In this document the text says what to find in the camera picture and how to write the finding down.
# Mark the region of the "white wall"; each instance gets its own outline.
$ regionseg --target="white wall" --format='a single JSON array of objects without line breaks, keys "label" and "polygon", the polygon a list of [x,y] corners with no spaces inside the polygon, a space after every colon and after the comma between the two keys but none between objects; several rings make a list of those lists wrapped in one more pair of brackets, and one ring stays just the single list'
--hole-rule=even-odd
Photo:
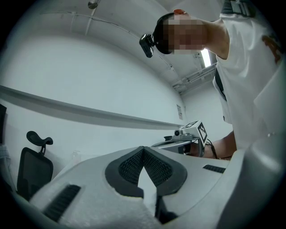
[{"label": "white wall", "polygon": [[15,28],[0,59],[4,144],[15,183],[21,150],[39,150],[26,139],[30,130],[53,138],[46,157],[55,176],[74,151],[103,155],[150,146],[186,123],[177,111],[177,104],[184,107],[180,95],[137,58],[66,27],[38,30],[38,18],[32,19],[26,16]]},{"label": "white wall", "polygon": [[69,163],[74,151],[83,155],[104,155],[125,148],[151,146],[164,141],[164,136],[173,135],[177,128],[84,112],[10,92],[0,94],[0,103],[7,107],[4,144],[11,157],[15,184],[21,150],[24,147],[40,150],[26,139],[28,131],[54,140],[45,154],[54,164],[54,177]]},{"label": "white wall", "polygon": [[188,121],[202,120],[211,141],[219,140],[232,131],[232,125],[223,120],[219,95],[212,82],[184,93],[182,99]]},{"label": "white wall", "polygon": [[123,50],[75,34],[33,34],[8,44],[0,84],[95,110],[184,124],[178,93]]}]

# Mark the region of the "man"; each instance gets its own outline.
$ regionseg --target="man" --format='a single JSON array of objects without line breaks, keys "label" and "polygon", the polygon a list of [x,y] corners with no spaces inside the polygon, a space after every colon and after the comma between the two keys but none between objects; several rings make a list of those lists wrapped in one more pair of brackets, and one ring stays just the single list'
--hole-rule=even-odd
[{"label": "man", "polygon": [[[226,0],[225,10],[214,22],[176,9],[158,20],[153,34],[157,49],[164,54],[206,48],[217,55],[213,84],[222,103],[223,119],[233,125],[228,136],[213,142],[218,158],[231,157],[237,149],[247,148],[269,133],[283,132],[286,126],[281,46],[248,1],[244,5],[248,15],[229,13],[228,7],[236,3]],[[190,154],[198,154],[196,144],[192,144]],[[204,157],[214,158],[209,146]]]}]

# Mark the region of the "ear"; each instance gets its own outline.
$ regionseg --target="ear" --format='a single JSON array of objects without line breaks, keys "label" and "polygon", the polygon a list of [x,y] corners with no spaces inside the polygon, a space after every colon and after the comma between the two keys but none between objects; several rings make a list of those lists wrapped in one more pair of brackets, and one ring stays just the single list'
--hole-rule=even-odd
[{"label": "ear", "polygon": [[174,14],[188,14],[185,10],[182,9],[175,9],[173,12]]}]

